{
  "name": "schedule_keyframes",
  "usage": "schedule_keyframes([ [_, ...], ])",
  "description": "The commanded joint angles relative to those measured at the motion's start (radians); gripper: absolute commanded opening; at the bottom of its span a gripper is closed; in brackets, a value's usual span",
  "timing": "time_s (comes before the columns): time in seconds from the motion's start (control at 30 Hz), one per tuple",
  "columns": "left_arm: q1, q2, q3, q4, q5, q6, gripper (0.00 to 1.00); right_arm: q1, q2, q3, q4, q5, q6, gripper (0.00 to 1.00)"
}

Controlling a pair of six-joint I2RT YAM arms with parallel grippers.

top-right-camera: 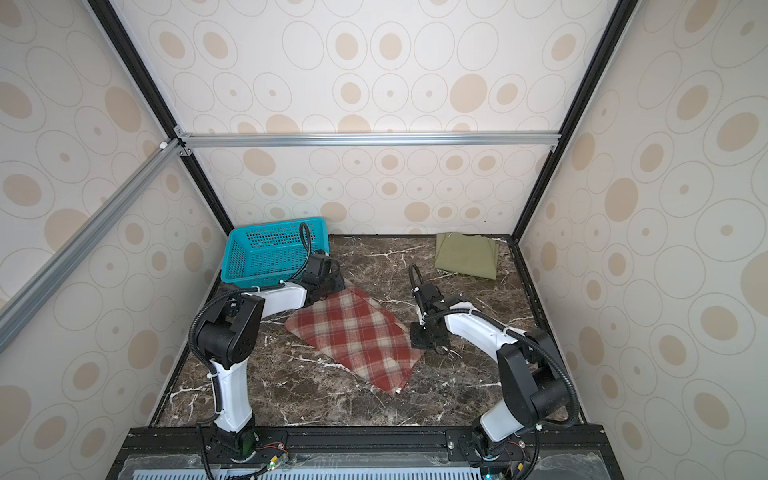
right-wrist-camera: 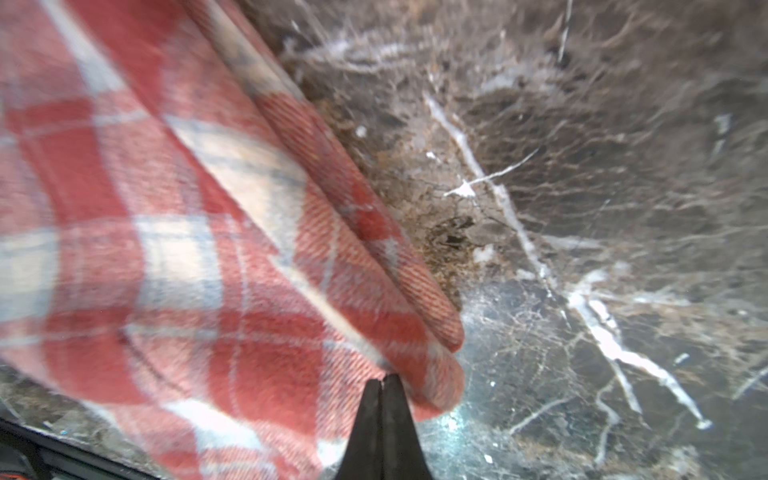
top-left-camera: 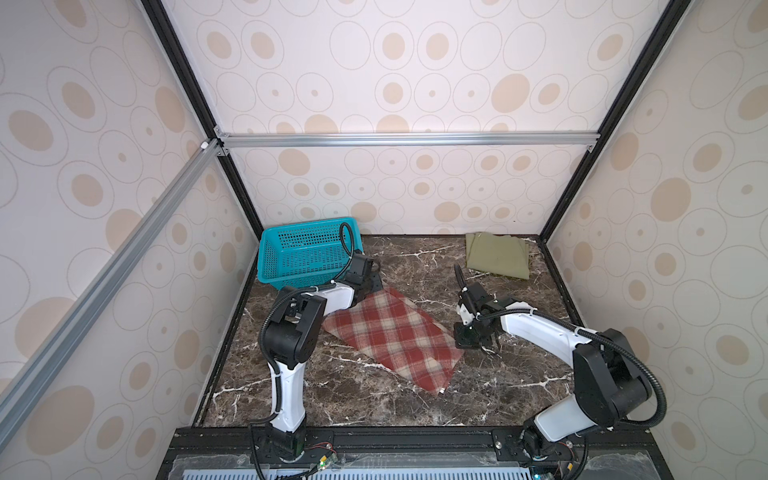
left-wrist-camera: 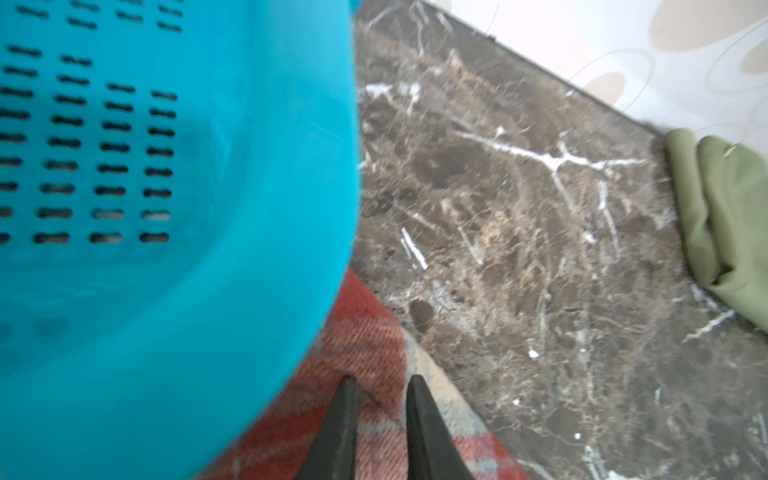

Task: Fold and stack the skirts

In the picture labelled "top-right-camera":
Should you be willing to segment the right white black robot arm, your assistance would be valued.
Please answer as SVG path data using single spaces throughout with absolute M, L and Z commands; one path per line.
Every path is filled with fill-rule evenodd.
M 546 425 L 578 423 L 574 382 L 547 332 L 507 326 L 461 296 L 444 296 L 432 283 L 414 284 L 411 291 L 420 313 L 410 326 L 413 348 L 446 354 L 451 337 L 458 336 L 498 367 L 502 399 L 479 417 L 479 442 L 490 446 Z

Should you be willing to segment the red plaid skirt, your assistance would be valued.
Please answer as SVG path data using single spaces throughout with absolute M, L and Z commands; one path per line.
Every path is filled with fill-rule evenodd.
M 408 328 L 353 284 L 294 312 L 285 328 L 390 394 L 407 386 L 423 355 L 411 346 Z

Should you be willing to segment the olive green skirt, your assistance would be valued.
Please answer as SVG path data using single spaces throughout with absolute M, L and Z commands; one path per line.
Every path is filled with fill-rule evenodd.
M 498 257 L 499 244 L 494 239 L 458 232 L 436 237 L 435 267 L 439 270 L 495 280 Z

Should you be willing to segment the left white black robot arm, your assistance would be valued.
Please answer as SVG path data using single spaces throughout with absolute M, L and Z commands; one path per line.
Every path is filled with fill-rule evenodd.
M 231 288 L 196 314 L 188 334 L 193 355 L 208 370 L 214 394 L 214 437 L 240 452 L 256 442 L 248 400 L 247 363 L 264 318 L 299 310 L 345 288 L 340 264 L 324 251 L 309 254 L 296 277 L 267 287 Z

